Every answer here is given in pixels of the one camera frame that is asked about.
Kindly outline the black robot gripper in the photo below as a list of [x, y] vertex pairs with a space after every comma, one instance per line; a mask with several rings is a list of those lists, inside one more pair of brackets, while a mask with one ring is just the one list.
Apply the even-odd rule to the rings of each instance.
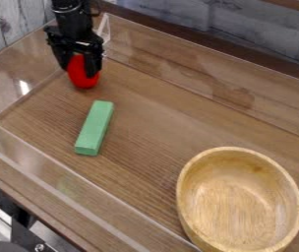
[[47, 43], [63, 70], [67, 69], [75, 53], [85, 54], [85, 68], [94, 78], [103, 68], [105, 39], [94, 32], [94, 20], [83, 10], [55, 10], [56, 24], [47, 26]]

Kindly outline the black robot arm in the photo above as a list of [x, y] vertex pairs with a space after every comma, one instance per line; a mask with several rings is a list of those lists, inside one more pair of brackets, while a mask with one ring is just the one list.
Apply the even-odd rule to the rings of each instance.
[[47, 43], [67, 69], [75, 54], [85, 56], [85, 73], [93, 78], [103, 68], [105, 39], [94, 32], [91, 0], [51, 0], [56, 25], [47, 26]]

